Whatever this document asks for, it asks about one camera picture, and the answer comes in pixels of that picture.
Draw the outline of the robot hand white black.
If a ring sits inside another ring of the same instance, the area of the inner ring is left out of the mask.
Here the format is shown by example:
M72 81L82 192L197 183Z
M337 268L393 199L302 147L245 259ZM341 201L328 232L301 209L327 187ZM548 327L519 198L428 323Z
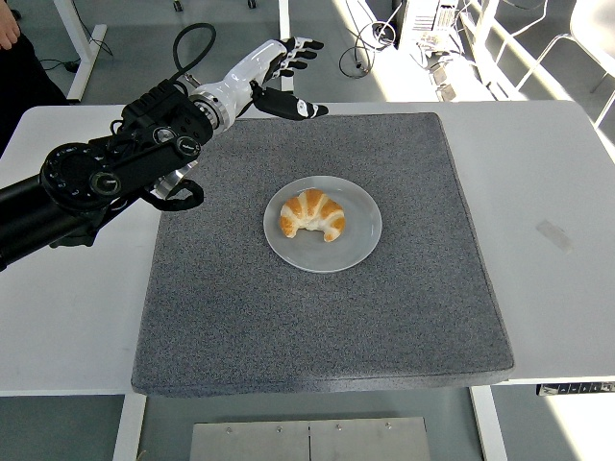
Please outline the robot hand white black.
M306 68L322 48L321 42L311 38L270 39L241 60L222 81L198 86L190 99L212 118L212 126L222 131L249 107L294 121L324 116L329 113L327 107L265 85Z

